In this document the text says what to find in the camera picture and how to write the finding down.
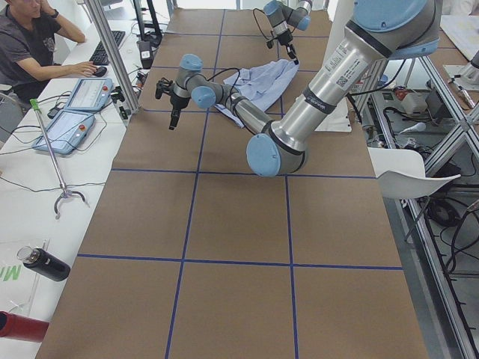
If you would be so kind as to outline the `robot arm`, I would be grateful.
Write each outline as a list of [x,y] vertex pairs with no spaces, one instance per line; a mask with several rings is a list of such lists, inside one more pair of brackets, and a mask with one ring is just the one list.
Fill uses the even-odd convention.
[[294,64],[299,60],[293,45],[292,31],[299,29],[305,31],[311,22],[310,12],[314,2],[312,0],[299,1],[296,8],[289,7],[279,1],[269,1],[263,7],[263,13],[271,25],[272,38],[266,41],[266,46],[271,49],[277,40],[284,46]]
[[290,174],[306,162],[306,140],[375,61],[407,59],[434,52],[439,43],[441,1],[355,1],[344,39],[280,121],[271,120],[231,85],[208,81],[202,60],[185,54],[177,77],[156,87],[170,96],[170,128],[189,101],[200,108],[220,104],[253,133],[246,147],[249,167],[259,176]]

